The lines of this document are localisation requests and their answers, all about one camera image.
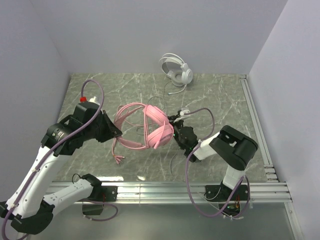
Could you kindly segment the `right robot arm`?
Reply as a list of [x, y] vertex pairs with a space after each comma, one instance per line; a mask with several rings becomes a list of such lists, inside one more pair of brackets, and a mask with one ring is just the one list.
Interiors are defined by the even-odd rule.
[[225, 125], [215, 135], [199, 140], [191, 126], [184, 126], [184, 119], [190, 116], [179, 110], [176, 115], [168, 117], [174, 129], [174, 140], [187, 157], [196, 147], [190, 161], [201, 162], [213, 155], [219, 155], [226, 163], [227, 170], [215, 196], [206, 194], [207, 199], [226, 199], [236, 185], [245, 176], [245, 169], [259, 149], [255, 140], [235, 128]]

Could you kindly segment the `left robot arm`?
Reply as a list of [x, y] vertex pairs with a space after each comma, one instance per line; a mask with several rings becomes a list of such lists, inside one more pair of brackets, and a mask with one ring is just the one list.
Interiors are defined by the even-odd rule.
[[84, 174], [72, 185], [47, 195], [57, 173], [84, 142], [104, 143], [122, 135], [97, 103], [76, 105], [73, 114], [51, 125], [41, 140], [36, 159], [23, 182], [7, 201], [0, 203], [0, 216], [25, 235], [41, 233], [54, 216], [73, 203], [85, 200], [102, 204], [108, 192], [92, 174]]

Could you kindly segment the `pink headphones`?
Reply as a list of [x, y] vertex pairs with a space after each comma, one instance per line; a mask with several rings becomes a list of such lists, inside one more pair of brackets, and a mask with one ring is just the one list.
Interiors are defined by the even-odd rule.
[[117, 137], [116, 141], [131, 150], [157, 149], [166, 145], [173, 138], [174, 129], [168, 116], [156, 106], [139, 102], [120, 105], [114, 117], [114, 125], [121, 130], [127, 117], [138, 110], [142, 110], [143, 113], [141, 126], [143, 127], [144, 143], [127, 140], [122, 136]]

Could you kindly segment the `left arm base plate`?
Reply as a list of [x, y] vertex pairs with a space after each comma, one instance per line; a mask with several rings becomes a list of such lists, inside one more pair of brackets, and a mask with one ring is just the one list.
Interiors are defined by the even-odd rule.
[[115, 202], [118, 196], [118, 187], [115, 185], [102, 185], [98, 189], [97, 200], [99, 202]]

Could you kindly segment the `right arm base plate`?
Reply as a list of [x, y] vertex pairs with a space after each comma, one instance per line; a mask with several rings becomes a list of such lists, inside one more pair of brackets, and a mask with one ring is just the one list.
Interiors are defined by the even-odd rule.
[[226, 187], [223, 184], [220, 185], [205, 185], [205, 192], [202, 197], [209, 202], [225, 202]]

